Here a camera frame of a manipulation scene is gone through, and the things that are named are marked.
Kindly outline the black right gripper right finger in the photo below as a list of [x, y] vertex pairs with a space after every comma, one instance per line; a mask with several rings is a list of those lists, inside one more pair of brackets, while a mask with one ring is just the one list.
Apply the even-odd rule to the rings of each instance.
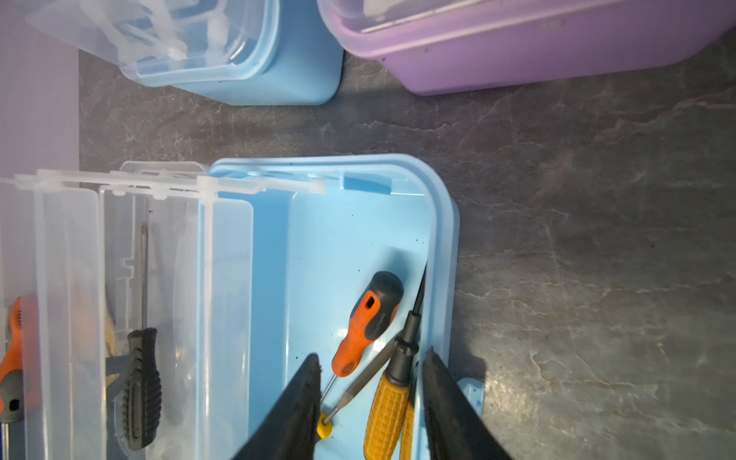
[[431, 459], [511, 459], [432, 348], [423, 365], [423, 384]]

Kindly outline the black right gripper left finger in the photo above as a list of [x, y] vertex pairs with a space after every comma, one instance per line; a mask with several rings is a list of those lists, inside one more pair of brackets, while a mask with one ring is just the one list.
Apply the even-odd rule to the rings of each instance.
[[320, 406], [321, 366], [309, 354], [260, 427], [233, 459], [314, 459]]

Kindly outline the purple toolbox with ratchet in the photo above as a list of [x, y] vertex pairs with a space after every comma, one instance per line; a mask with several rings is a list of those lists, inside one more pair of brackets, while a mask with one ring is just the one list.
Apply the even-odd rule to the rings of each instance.
[[350, 54], [439, 95], [687, 59], [735, 24], [731, 1], [322, 1]]

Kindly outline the light blue toolbox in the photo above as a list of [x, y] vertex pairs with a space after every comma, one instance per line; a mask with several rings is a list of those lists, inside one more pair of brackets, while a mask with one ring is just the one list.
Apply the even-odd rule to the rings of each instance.
[[[134, 452], [123, 414], [143, 223], [163, 401], [154, 441]], [[419, 344], [448, 356], [459, 224], [439, 174], [405, 154], [3, 179], [1, 315], [21, 298], [24, 330], [11, 458], [230, 458], [309, 354], [327, 387], [377, 271], [396, 274], [404, 297], [365, 357], [402, 329], [424, 272]]]
[[343, 49], [314, 1], [23, 1], [28, 22], [119, 67], [226, 105], [323, 105]]

